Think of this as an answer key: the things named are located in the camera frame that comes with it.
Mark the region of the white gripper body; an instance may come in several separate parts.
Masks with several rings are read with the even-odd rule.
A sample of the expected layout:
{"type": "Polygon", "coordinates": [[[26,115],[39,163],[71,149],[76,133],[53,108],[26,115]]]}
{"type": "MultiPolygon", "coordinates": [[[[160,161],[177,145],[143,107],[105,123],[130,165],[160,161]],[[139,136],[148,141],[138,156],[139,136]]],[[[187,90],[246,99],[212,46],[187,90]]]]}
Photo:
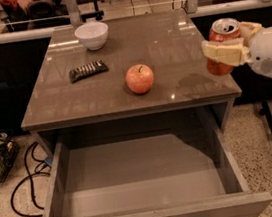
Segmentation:
{"type": "Polygon", "coordinates": [[[260,30],[249,43],[250,68],[262,76],[272,78],[272,27],[260,30]]]}

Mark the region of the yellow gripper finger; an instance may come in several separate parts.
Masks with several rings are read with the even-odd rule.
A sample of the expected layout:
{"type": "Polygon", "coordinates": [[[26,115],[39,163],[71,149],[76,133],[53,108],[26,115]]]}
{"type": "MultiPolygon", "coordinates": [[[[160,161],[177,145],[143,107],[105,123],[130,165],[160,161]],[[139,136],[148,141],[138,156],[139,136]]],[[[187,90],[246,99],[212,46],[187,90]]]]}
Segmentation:
{"type": "Polygon", "coordinates": [[[248,46],[251,39],[257,34],[260,30],[263,29],[263,26],[260,23],[255,22],[240,22],[240,33],[241,37],[244,40],[244,46],[248,46]]]}
{"type": "Polygon", "coordinates": [[[244,46],[244,40],[239,37],[232,40],[206,41],[201,43],[203,55],[215,62],[221,62],[232,67],[241,66],[250,61],[249,48],[244,46]]]}

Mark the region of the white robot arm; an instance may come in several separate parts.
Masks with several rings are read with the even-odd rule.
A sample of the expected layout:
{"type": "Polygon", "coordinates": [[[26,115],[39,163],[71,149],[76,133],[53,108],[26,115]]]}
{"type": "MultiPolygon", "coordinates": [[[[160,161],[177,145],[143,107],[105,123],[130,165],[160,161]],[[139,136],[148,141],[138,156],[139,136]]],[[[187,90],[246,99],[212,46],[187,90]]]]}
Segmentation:
{"type": "Polygon", "coordinates": [[[272,27],[264,28],[260,23],[246,21],[240,26],[242,35],[238,39],[204,40],[203,54],[231,67],[247,64],[254,73],[272,78],[272,27]]]}

